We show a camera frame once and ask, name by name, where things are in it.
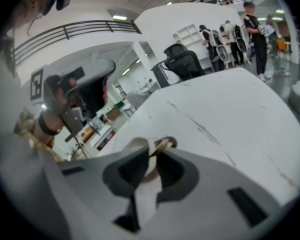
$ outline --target white sneaker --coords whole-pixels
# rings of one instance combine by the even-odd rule
[[[266,81],[266,79],[264,78],[263,74],[258,75],[258,78],[260,78],[261,81]]]

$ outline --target black wristband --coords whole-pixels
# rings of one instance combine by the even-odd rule
[[[39,123],[39,126],[41,128],[41,130],[47,134],[47,135],[50,135],[50,136],[56,136],[60,131],[53,131],[53,130],[50,130],[47,125],[46,125],[46,122],[44,120],[44,112],[42,111],[39,115],[39,118],[38,118],[38,123]]]

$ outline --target fluorescent light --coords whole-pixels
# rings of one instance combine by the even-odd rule
[[[128,68],[126,71],[124,71],[124,73],[122,74],[123,76],[128,73],[128,71],[130,70],[130,68]]]
[[[119,15],[114,15],[112,18],[116,20],[122,20],[122,21],[125,21],[127,19],[126,16],[119,16]]]

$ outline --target black mesh chair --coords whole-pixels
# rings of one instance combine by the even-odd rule
[[[164,50],[167,60],[164,63],[168,70],[174,72],[183,81],[204,76],[197,55],[184,45],[175,43]]]

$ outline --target gray floor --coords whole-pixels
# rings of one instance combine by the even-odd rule
[[[244,67],[249,72],[253,73],[254,75],[257,75],[255,62],[251,63],[250,65],[246,64]],[[289,69],[289,72],[291,73],[290,76],[283,76],[283,71],[285,69]],[[284,102],[288,105],[288,107],[291,109],[291,111],[300,123],[300,114],[296,110],[294,110],[294,108],[291,107],[289,103],[289,94],[291,86],[300,80],[300,65],[294,64],[292,62],[286,63],[282,59],[269,58],[266,64],[265,72],[273,73],[274,71],[278,70],[280,70],[280,72],[278,74],[275,74],[273,78],[266,80],[265,83],[272,90],[274,90],[281,97],[281,99],[284,100]]]

